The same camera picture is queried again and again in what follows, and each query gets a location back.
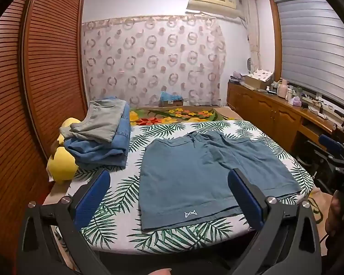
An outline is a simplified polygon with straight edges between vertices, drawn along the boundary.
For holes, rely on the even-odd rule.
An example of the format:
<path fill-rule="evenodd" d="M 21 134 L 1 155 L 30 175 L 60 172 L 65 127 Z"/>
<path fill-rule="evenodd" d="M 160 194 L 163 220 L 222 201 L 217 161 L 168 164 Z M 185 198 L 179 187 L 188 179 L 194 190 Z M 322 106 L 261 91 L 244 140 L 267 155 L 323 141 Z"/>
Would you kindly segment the teal blue shorts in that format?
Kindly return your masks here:
<path fill-rule="evenodd" d="M 238 168 L 266 196 L 286 197 L 301 188 L 262 140 L 191 132 L 155 139 L 141 168 L 141 228 L 171 229 L 240 214 L 227 176 Z"/>

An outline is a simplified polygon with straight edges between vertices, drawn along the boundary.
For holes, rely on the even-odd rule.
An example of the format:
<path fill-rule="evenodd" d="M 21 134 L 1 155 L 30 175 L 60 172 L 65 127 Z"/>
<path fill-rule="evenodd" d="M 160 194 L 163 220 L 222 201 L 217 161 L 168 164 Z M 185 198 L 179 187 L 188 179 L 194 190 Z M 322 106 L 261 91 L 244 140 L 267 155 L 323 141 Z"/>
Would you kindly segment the palm leaf bed sheet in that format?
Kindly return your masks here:
<path fill-rule="evenodd" d="M 283 204 L 313 188 L 294 157 L 250 122 L 134 126 L 126 166 L 108 167 L 80 233 L 94 250 L 125 254 L 177 253 L 247 234 L 227 183 L 235 168 Z"/>

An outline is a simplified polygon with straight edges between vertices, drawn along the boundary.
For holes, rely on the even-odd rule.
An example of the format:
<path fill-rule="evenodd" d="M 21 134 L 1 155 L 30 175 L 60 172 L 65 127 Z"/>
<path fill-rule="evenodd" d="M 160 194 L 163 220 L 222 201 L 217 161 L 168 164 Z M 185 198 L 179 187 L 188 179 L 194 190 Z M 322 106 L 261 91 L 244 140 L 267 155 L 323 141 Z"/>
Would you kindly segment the yellow plush toy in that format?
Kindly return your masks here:
<path fill-rule="evenodd" d="M 46 166 L 50 182 L 70 181 L 74 178 L 78 165 L 74 157 L 64 147 L 64 136 L 60 133 L 50 148 Z"/>

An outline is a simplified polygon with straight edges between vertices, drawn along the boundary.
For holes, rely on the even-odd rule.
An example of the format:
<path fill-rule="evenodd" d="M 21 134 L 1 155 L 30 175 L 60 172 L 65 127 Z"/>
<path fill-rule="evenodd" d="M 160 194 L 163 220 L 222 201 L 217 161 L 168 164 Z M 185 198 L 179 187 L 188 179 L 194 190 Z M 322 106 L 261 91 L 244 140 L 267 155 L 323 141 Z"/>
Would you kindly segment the blue denim folded jeans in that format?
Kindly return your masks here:
<path fill-rule="evenodd" d="M 125 118 L 130 123 L 130 106 Z M 130 134 L 131 125 L 127 136 L 116 135 L 112 143 L 70 138 L 64 139 L 64 147 L 74 157 L 76 165 L 83 170 L 93 170 L 101 166 L 124 168 L 127 163 Z"/>

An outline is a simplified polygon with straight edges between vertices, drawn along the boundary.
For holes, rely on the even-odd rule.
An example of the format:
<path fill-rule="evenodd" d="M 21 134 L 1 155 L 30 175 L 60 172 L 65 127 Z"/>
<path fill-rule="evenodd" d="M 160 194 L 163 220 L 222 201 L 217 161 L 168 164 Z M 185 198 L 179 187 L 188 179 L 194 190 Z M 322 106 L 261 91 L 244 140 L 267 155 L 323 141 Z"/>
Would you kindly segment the wooden sideboard cabinet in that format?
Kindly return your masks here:
<path fill-rule="evenodd" d="M 320 135 L 331 136 L 334 131 L 333 122 L 309 109 L 293 107 L 278 96 L 252 91 L 233 82 L 228 84 L 227 104 L 291 155 L 298 154 L 308 140 L 319 145 Z"/>

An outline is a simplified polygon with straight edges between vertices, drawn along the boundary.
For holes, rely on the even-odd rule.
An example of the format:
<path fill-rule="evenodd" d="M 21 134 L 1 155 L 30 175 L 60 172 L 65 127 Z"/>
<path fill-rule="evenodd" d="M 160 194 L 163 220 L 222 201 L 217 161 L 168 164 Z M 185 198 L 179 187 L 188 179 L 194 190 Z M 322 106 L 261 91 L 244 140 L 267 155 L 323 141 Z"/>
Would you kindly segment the grey folded pants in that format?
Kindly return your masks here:
<path fill-rule="evenodd" d="M 112 143 L 116 135 L 129 133 L 128 110 L 128 103 L 117 98 L 91 101 L 83 121 L 62 126 L 59 131 L 65 139 Z"/>

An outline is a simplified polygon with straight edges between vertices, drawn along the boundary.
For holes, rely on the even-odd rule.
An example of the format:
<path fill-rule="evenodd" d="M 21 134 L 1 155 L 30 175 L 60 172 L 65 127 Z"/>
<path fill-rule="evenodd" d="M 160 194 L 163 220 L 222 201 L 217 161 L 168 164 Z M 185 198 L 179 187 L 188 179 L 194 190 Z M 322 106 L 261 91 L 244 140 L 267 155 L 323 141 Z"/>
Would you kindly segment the pink bottle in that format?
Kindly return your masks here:
<path fill-rule="evenodd" d="M 283 99 L 286 98 L 286 93 L 288 90 L 288 82 L 287 80 L 279 80 L 278 82 L 278 89 L 277 89 L 277 95 Z"/>

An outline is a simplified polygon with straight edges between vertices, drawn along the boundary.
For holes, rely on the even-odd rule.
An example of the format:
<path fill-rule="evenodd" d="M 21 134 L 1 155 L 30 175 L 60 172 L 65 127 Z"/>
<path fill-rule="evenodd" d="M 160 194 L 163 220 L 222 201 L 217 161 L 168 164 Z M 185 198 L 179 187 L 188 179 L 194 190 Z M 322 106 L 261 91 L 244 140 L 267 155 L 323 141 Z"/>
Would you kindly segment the floral blanket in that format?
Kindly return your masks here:
<path fill-rule="evenodd" d="M 242 120 L 230 107 L 153 107 L 130 110 L 131 125 Z"/>

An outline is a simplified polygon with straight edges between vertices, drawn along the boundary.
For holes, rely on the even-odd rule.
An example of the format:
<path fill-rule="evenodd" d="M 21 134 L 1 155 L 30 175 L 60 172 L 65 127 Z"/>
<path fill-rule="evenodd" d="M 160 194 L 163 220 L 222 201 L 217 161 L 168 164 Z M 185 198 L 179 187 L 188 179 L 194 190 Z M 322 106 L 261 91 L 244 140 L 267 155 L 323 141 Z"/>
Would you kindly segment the polka dot gift box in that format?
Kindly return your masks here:
<path fill-rule="evenodd" d="M 244 76 L 244 83 L 253 89 L 266 89 L 273 82 L 272 71 L 257 69 L 253 73 Z"/>

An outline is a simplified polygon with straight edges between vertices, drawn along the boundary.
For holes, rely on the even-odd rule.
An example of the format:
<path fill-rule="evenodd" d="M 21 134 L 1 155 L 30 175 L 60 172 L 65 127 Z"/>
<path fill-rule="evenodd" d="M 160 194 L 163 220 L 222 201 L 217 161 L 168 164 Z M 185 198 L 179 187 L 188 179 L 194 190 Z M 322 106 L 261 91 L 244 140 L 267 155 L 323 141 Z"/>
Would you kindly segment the grey window blind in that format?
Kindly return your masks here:
<path fill-rule="evenodd" d="M 344 24 L 326 0 L 274 0 L 281 76 L 344 106 Z"/>

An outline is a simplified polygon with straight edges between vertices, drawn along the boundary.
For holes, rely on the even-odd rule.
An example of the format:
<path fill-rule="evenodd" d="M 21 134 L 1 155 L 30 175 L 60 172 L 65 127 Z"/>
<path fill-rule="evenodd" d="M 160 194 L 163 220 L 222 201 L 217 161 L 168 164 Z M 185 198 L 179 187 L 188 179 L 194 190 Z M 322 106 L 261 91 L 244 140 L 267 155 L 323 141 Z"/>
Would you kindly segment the cardboard box with blue cloth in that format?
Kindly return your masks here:
<path fill-rule="evenodd" d="M 173 95 L 169 94 L 165 91 L 161 92 L 160 95 L 160 107 L 174 107 L 174 106 L 182 106 L 184 103 L 184 99 L 180 95 Z"/>

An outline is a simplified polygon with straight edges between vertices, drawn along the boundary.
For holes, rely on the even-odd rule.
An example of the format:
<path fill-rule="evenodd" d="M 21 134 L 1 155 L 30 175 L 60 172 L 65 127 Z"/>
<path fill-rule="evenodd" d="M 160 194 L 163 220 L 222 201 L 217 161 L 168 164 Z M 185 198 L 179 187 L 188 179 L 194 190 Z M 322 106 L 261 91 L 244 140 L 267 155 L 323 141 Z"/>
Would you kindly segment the brown louvered wardrobe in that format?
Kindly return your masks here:
<path fill-rule="evenodd" d="M 0 0 L 0 270 L 15 263 L 30 201 L 51 185 L 46 163 L 62 122 L 83 118 L 84 0 Z"/>

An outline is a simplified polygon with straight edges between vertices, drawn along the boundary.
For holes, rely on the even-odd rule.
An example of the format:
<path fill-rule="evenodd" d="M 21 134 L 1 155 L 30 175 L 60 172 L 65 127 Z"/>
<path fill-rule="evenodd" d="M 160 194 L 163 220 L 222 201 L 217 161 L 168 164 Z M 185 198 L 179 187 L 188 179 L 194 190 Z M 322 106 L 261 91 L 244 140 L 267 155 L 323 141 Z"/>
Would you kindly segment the beige tied window curtain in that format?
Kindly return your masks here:
<path fill-rule="evenodd" d="M 254 72 L 261 67 L 260 33 L 257 5 L 255 0 L 241 0 L 241 2 L 250 46 L 250 71 Z"/>

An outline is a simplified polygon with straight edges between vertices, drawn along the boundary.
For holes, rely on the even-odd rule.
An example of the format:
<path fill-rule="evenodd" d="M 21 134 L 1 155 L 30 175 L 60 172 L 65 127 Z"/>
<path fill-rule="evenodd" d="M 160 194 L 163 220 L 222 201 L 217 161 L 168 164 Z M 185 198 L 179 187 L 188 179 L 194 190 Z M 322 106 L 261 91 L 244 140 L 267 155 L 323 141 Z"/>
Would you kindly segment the white air conditioner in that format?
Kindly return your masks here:
<path fill-rule="evenodd" d="M 244 19 L 243 12 L 237 7 L 237 0 L 189 0 L 187 9 L 229 18 L 240 17 Z"/>

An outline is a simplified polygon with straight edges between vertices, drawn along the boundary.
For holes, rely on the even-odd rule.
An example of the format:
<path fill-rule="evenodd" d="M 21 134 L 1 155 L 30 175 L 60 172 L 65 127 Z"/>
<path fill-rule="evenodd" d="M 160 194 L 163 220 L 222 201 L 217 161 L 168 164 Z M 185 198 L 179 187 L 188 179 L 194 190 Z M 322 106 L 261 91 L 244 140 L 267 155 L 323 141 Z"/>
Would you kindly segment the patterned wall curtain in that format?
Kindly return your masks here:
<path fill-rule="evenodd" d="M 90 100 L 115 96 L 133 107 L 152 107 L 169 94 L 192 106 L 218 106 L 225 57 L 225 38 L 213 17 L 140 16 L 82 25 Z"/>

